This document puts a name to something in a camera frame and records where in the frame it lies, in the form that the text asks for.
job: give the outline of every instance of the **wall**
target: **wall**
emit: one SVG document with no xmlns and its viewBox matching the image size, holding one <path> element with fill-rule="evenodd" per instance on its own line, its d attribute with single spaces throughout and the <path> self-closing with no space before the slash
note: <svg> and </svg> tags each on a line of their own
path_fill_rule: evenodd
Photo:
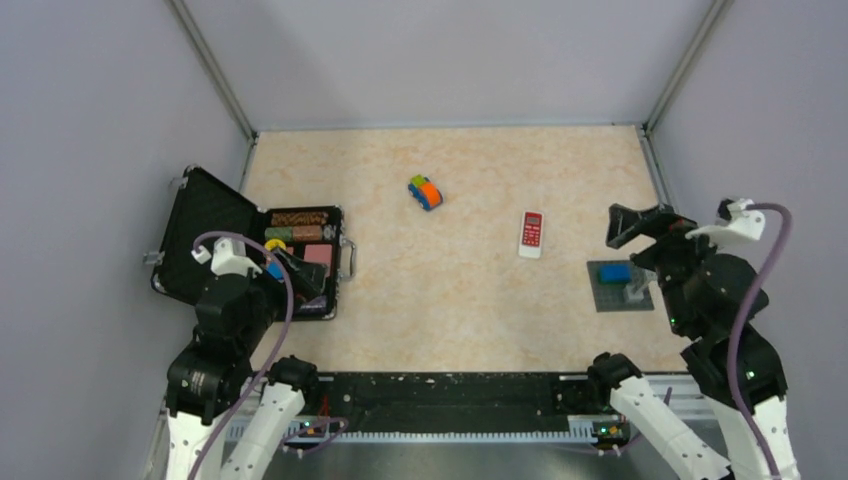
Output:
<svg viewBox="0 0 848 480">
<path fill-rule="evenodd" d="M 258 130 L 644 121 L 706 0 L 188 0 Z"/>
<path fill-rule="evenodd" d="M 843 478 L 848 420 L 848 3 L 736 2 L 656 133 L 684 214 L 723 195 L 785 203 L 796 227 L 755 324 L 778 348 L 805 478 Z M 740 250 L 761 265 L 778 226 Z"/>
<path fill-rule="evenodd" d="M 7 0 L 0 64 L 2 477 L 139 478 L 194 323 L 141 254 L 246 142 L 162 1 Z"/>
</svg>

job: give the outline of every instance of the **green object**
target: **green object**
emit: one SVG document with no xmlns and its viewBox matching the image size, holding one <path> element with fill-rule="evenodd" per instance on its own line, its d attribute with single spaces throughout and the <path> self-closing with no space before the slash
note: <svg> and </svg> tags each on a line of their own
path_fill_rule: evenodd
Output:
<svg viewBox="0 0 848 480">
<path fill-rule="evenodd" d="M 424 175 L 416 175 L 409 179 L 409 183 L 411 183 L 415 188 L 420 188 L 421 185 L 427 183 L 427 179 L 424 178 Z"/>
<path fill-rule="evenodd" d="M 272 238 L 279 238 L 284 242 L 291 242 L 294 240 L 294 233 L 292 227 L 270 227 L 265 229 L 265 241 L 271 240 Z"/>
</svg>

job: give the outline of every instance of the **beige tabletop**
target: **beige tabletop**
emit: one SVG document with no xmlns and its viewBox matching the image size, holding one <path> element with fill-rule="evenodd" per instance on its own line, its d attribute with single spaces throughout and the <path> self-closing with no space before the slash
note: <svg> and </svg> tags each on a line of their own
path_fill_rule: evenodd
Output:
<svg viewBox="0 0 848 480">
<path fill-rule="evenodd" d="M 432 212 L 409 196 L 416 174 L 445 196 Z M 604 244 L 610 204 L 657 201 L 632 127 L 263 133 L 245 194 L 341 205 L 359 247 L 337 317 L 292 325 L 281 355 L 323 371 L 582 371 L 610 351 L 683 370 L 656 284 L 652 312 L 597 313 L 592 299 L 587 260 L 650 243 Z M 538 260 L 517 254 L 524 210 L 545 214 Z"/>
</svg>

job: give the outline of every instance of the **wire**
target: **wire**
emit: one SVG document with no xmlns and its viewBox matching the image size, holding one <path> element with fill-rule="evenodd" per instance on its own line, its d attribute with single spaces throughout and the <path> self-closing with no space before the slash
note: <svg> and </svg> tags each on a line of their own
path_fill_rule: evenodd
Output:
<svg viewBox="0 0 848 480">
<path fill-rule="evenodd" d="M 286 284 L 286 320 L 283 323 L 283 329 L 280 332 L 279 338 L 277 338 L 277 343 L 274 344 L 274 347 L 271 349 L 271 353 L 268 355 L 268 358 L 265 359 L 265 362 L 262 364 L 262 367 L 259 368 L 259 371 L 256 375 L 253 376 L 253 379 L 247 385 L 247 387 L 242 392 L 241 396 L 235 401 L 235 403 L 227 410 L 224 414 L 224 417 L 215 425 L 215 428 L 212 429 L 212 433 L 209 435 L 209 438 L 206 440 L 206 443 L 203 444 L 203 448 L 200 449 L 200 453 L 197 455 L 197 460 L 194 461 L 194 465 L 192 465 L 191 470 L 188 473 L 188 480 L 194 480 L 197 476 L 197 472 L 200 470 L 200 464 L 203 462 L 203 459 L 206 458 L 206 455 L 209 453 L 209 449 L 212 447 L 212 444 L 215 443 L 215 440 L 221 435 L 221 432 L 224 431 L 224 428 L 230 423 L 230 420 L 233 418 L 233 415 L 236 414 L 239 407 L 247 400 L 247 397 L 253 392 L 253 389 L 262 381 L 262 377 L 265 376 L 265 372 L 268 371 L 268 368 L 271 367 L 271 363 L 277 358 L 277 354 L 280 352 L 280 347 L 283 345 L 283 340 L 286 338 L 286 334 L 289 331 L 289 325 L 291 325 L 292 314 L 294 313 L 294 290 L 292 289 L 291 279 L 289 278 L 288 272 L 286 272 L 283 267 L 282 262 L 277 258 L 276 255 L 272 255 L 264 246 L 262 246 L 259 242 L 255 242 L 244 235 L 239 235 L 238 233 L 233 232 L 223 232 L 223 231 L 212 231 L 201 234 L 196 239 L 194 239 L 193 249 L 194 251 L 198 251 L 204 240 L 209 238 L 230 238 L 232 240 L 236 240 L 239 242 L 244 242 L 245 245 L 253 247 L 258 250 L 266 257 L 270 257 L 271 261 L 280 269 L 280 273 L 283 275 L 283 282 Z"/>
<path fill-rule="evenodd" d="M 286 435 L 285 437 L 283 437 L 283 439 L 280 440 L 279 448 L 283 449 L 284 452 L 288 451 L 288 449 L 290 447 L 286 446 L 285 443 L 288 442 L 289 440 L 291 440 L 295 437 L 299 437 L 300 435 L 303 435 L 304 433 L 307 433 L 310 430 L 323 428 L 323 427 L 326 427 L 326 426 L 331 425 L 333 423 L 338 423 L 339 429 L 336 430 L 332 435 L 330 435 L 326 440 L 319 443 L 318 446 L 312 447 L 309 450 L 297 449 L 298 455 L 301 456 L 301 457 L 304 456 L 304 455 L 310 455 L 312 453 L 318 453 L 321 450 L 327 448 L 327 446 L 330 445 L 330 443 L 333 440 L 339 438 L 339 436 L 341 434 L 343 434 L 345 432 L 345 430 L 347 430 L 347 427 L 350 424 L 350 422 L 348 422 L 346 418 L 331 417 L 331 418 L 324 418 L 324 419 L 318 420 L 317 422 L 310 423 L 308 427 L 303 427 L 300 430 L 297 430 L 296 432 L 292 432 L 292 433 Z"/>
<path fill-rule="evenodd" d="M 668 405 L 668 402 L 671 401 L 671 387 L 668 387 L 668 390 L 665 391 L 665 397 L 663 398 L 663 403 Z M 620 447 L 618 450 L 598 450 L 597 448 L 572 448 L 572 447 L 564 447 L 564 446 L 555 446 L 557 450 L 563 450 L 566 452 L 572 453 L 581 453 L 584 455 L 594 455 L 596 457 L 603 457 L 605 455 L 615 454 L 616 456 L 621 456 L 624 453 L 627 453 L 628 450 L 633 448 L 634 445 L 645 440 L 645 437 L 642 436 L 642 432 L 636 432 L 636 435 L 633 435 L 633 438 L 627 442 L 627 445 Z"/>
<path fill-rule="evenodd" d="M 792 212 L 783 205 L 777 203 L 754 203 L 748 205 L 746 210 L 772 210 L 783 217 L 783 222 L 780 224 L 780 232 L 777 234 L 777 240 L 771 247 L 771 251 L 766 256 L 766 261 L 763 263 L 763 268 L 760 273 L 751 282 L 748 291 L 745 292 L 745 297 L 742 299 L 742 304 L 739 306 L 739 311 L 736 312 L 736 318 L 733 320 L 733 328 L 730 330 L 730 342 L 727 347 L 727 381 L 730 386 L 730 396 L 733 398 L 733 403 L 736 408 L 742 413 L 742 418 L 751 428 L 754 438 L 760 444 L 763 451 L 763 456 L 766 459 L 766 464 L 769 467 L 769 473 L 772 478 L 781 478 L 780 469 L 777 467 L 777 462 L 774 459 L 774 454 L 771 452 L 766 438 L 760 428 L 757 426 L 754 416 L 748 411 L 745 400 L 742 398 L 742 389 L 739 385 L 739 343 L 742 339 L 742 329 L 745 327 L 745 321 L 748 319 L 748 314 L 757 298 L 757 294 L 765 283 L 766 278 L 774 269 L 777 260 L 786 248 L 786 243 L 789 241 L 789 234 L 792 232 Z"/>
</svg>

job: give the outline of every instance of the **red and white remote control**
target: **red and white remote control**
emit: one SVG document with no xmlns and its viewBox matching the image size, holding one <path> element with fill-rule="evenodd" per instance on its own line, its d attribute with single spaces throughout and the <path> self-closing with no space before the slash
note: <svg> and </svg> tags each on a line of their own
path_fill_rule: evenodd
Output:
<svg viewBox="0 0 848 480">
<path fill-rule="evenodd" d="M 542 214 L 524 212 L 521 219 L 521 238 L 518 243 L 518 256 L 539 258 L 542 256 Z"/>
</svg>

